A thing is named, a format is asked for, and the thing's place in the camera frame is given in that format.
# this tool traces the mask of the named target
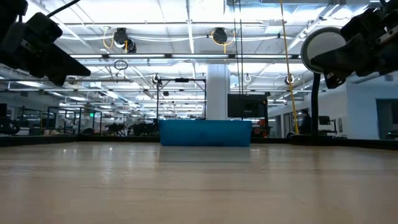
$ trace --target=metal frame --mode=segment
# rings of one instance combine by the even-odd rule
[[[79,113],[79,124],[78,124],[78,131],[77,131],[77,134],[80,134],[80,129],[81,129],[81,114],[82,114],[82,113],[94,113],[93,125],[92,125],[93,130],[94,130],[94,127],[95,127],[95,114],[96,114],[96,113],[100,113],[100,117],[99,117],[99,134],[102,135],[102,111],[97,111],[97,110],[86,110],[86,109],[84,109],[84,108],[79,108],[79,111],[77,112],[77,111],[75,111],[75,110],[68,110],[68,109],[65,109],[64,107],[61,107],[61,106],[49,106],[49,108],[47,109],[47,119],[49,118],[49,114],[50,114],[50,110],[51,110],[51,109],[53,109],[53,110],[58,110],[58,111],[64,110],[64,111],[65,111],[65,117],[66,117],[66,114],[67,114],[68,111],[73,112],[73,115],[74,115],[73,124],[75,124],[75,121],[76,121],[76,114]],[[66,125],[65,125],[65,124],[63,125],[63,129],[64,129],[64,132],[65,132],[65,130],[66,130]]]
[[[157,120],[158,123],[159,123],[159,100],[160,100],[159,99],[159,93],[161,91],[168,91],[168,89],[163,90],[167,86],[167,84],[169,84],[170,82],[180,82],[179,80],[184,80],[185,82],[195,82],[197,84],[197,86],[200,87],[200,90],[197,90],[197,91],[204,91],[205,92],[205,107],[204,107],[204,110],[205,110],[205,119],[206,119],[206,107],[207,107],[207,80],[206,79],[197,79],[197,78],[184,78],[184,79],[181,79],[181,78],[175,78],[175,79],[165,78],[165,79],[161,79],[160,78],[156,82],[156,95],[157,95],[157,98],[156,98],[156,120]],[[162,87],[160,87],[159,83],[162,82],[162,81],[165,81],[165,83],[163,84]],[[205,83],[205,88],[202,88],[198,84],[198,82],[204,82]]]

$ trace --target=yellow pole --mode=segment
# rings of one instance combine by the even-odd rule
[[[287,53],[287,41],[286,41],[286,28],[285,28],[285,20],[284,20],[284,3],[283,0],[280,0],[280,10],[282,12],[282,27],[284,29],[284,41],[285,41],[285,56],[286,56],[286,66],[287,66],[287,77],[288,77],[288,83],[289,83],[289,88],[290,88],[290,96],[292,97],[292,106],[293,106],[293,116],[294,116],[294,126],[296,133],[299,133],[299,125],[297,124],[297,113],[296,113],[296,105],[294,103],[294,94],[293,94],[293,86],[292,86],[292,74],[290,74],[290,68],[289,68],[289,58],[288,58],[288,53]]]

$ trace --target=black frame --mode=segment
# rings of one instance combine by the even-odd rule
[[[49,106],[48,109],[47,109],[47,119],[49,118],[50,110],[58,110],[58,111],[64,110],[65,111],[65,117],[66,117],[66,114],[68,113],[68,111],[72,111],[73,112],[73,124],[75,124],[77,111],[68,110],[68,109],[65,109],[64,107],[61,107],[61,106]],[[79,112],[79,125],[78,125],[77,134],[80,134],[80,129],[81,129],[81,125],[80,125],[80,123],[81,123],[81,113],[94,113],[93,130],[94,130],[94,127],[95,127],[95,114],[96,113],[100,113],[100,117],[99,117],[99,134],[102,135],[102,111],[86,110],[84,108],[79,108],[78,112]],[[49,123],[47,122],[46,130],[48,130],[48,129],[49,129]],[[65,124],[63,125],[63,130],[64,130],[64,132],[66,130],[66,125]]]
[[[165,83],[163,84],[163,86],[160,86],[159,83],[165,81]],[[186,83],[186,82],[195,82],[204,92],[205,92],[205,117],[204,119],[207,119],[206,116],[206,108],[207,108],[207,80],[206,79],[197,79],[197,78],[159,78],[156,81],[156,120],[159,123],[159,93],[161,91],[167,91],[167,90],[163,90],[163,88],[165,88],[167,86],[167,84],[169,84],[170,82],[177,82],[177,83]],[[198,82],[204,82],[205,83],[205,88],[203,89]]]

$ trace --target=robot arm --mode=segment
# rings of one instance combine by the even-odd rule
[[[311,64],[323,69],[328,88],[338,87],[343,82],[337,80],[353,72],[365,77],[398,70],[398,0],[381,2],[381,9],[367,9],[340,30],[346,45],[311,59]]]

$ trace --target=white wall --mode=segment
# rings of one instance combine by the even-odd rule
[[[318,105],[319,105],[319,116],[329,116],[330,119],[342,118],[343,120],[343,132],[339,133],[340,136],[348,134],[348,107],[347,107],[347,92],[346,85],[341,85],[337,89],[327,90],[325,93],[319,93]],[[295,102],[296,110],[302,110],[305,108],[311,109],[311,94],[305,96],[304,101]],[[292,103],[288,102],[286,106],[277,106],[271,108],[268,111],[269,117],[283,115],[286,113],[293,112]],[[320,129],[333,130],[333,123],[330,126],[320,126]]]
[[[398,99],[396,82],[380,77],[361,84],[347,84],[349,138],[379,139],[376,100]]]

